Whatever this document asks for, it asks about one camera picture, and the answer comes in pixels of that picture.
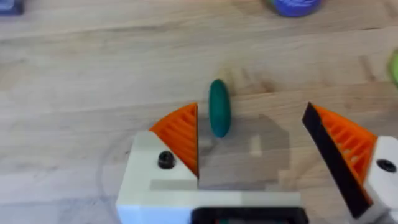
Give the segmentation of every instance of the light wood tabletop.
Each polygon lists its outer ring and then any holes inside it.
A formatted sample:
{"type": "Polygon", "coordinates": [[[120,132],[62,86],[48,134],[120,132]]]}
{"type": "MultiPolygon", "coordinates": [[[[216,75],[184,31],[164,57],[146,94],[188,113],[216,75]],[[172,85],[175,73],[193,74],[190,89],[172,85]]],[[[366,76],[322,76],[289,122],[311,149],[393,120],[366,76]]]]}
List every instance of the light wood tabletop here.
{"type": "Polygon", "coordinates": [[[301,118],[309,101],[398,136],[398,0],[326,0],[288,19],[255,0],[31,0],[0,17],[0,222],[118,223],[132,137],[199,104],[200,187],[299,191],[349,213],[301,118]],[[222,78],[233,123],[209,129],[222,78]]]}

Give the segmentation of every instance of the green object at edge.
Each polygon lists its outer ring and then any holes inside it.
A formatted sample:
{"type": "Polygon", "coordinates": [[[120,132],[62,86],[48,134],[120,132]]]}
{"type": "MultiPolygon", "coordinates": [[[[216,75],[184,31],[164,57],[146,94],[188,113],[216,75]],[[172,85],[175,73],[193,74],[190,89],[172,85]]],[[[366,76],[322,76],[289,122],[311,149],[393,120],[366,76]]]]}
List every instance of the green object at edge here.
{"type": "Polygon", "coordinates": [[[209,117],[213,134],[222,138],[231,126],[231,105],[228,89],[223,81],[214,80],[209,92],[209,117]]]}
{"type": "Polygon", "coordinates": [[[392,81],[398,86],[398,50],[395,50],[392,54],[392,58],[389,64],[389,71],[392,81]]]}

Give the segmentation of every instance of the orange gripper pad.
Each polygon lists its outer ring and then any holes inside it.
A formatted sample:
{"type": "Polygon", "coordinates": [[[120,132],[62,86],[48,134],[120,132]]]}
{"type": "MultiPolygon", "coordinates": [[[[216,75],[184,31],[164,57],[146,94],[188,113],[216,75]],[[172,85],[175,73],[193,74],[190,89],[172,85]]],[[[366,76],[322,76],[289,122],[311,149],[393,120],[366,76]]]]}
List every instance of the orange gripper pad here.
{"type": "Polygon", "coordinates": [[[363,186],[377,136],[356,123],[314,105],[356,181],[363,186]]]}
{"type": "Polygon", "coordinates": [[[196,103],[181,107],[158,121],[152,131],[198,176],[196,103]]]}

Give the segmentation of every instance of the blue cup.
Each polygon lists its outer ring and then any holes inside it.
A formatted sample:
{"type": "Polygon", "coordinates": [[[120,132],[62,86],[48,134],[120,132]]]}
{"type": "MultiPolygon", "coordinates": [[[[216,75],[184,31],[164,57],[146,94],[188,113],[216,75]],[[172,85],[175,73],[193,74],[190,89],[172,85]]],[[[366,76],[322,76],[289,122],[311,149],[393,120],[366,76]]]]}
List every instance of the blue cup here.
{"type": "Polygon", "coordinates": [[[286,17],[301,17],[316,11],[321,0],[271,0],[275,10],[286,17]]]}

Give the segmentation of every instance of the black screw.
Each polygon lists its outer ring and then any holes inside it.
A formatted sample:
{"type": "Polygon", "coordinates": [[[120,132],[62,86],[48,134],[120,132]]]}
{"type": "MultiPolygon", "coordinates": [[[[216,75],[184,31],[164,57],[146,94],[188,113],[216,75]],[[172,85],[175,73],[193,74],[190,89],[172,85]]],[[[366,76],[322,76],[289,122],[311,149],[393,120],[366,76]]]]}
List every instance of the black screw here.
{"type": "Polygon", "coordinates": [[[376,163],[384,171],[397,172],[397,167],[391,161],[389,161],[387,159],[378,159],[376,161],[376,163]]]}
{"type": "Polygon", "coordinates": [[[163,151],[159,154],[157,165],[162,169],[171,169],[175,165],[175,159],[171,152],[163,151]]]}

